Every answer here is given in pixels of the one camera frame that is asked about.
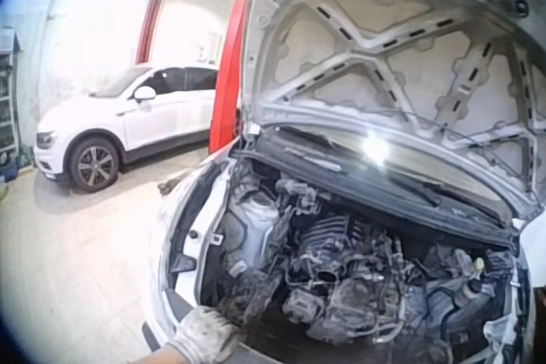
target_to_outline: gloved hand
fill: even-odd
[[[228,359],[239,342],[239,329],[211,307],[193,309],[168,344],[189,364],[214,364]]]

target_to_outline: car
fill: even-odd
[[[207,305],[229,363],[528,362],[542,1],[248,0],[243,132],[164,199],[148,344]]]
[[[209,65],[129,67],[42,117],[36,165],[51,181],[91,193],[112,184],[121,165],[206,140],[217,74]]]

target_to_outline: red column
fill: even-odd
[[[226,32],[224,51],[216,82],[209,152],[214,153],[233,139],[235,111],[241,76],[241,46],[246,0],[235,0]]]
[[[148,0],[148,8],[144,15],[144,22],[138,39],[138,48],[136,49],[137,64],[146,63],[150,59],[150,53],[154,45],[155,27],[160,17],[162,3],[163,0]]]

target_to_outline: hood underside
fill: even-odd
[[[245,118],[373,131],[531,219],[546,194],[546,16],[525,3],[526,17],[508,0],[252,0]]]

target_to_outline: concrete floor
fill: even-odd
[[[140,294],[156,185],[205,157],[199,147],[148,159],[97,194],[34,171],[10,184],[0,203],[2,315],[33,360],[123,362],[149,352]]]

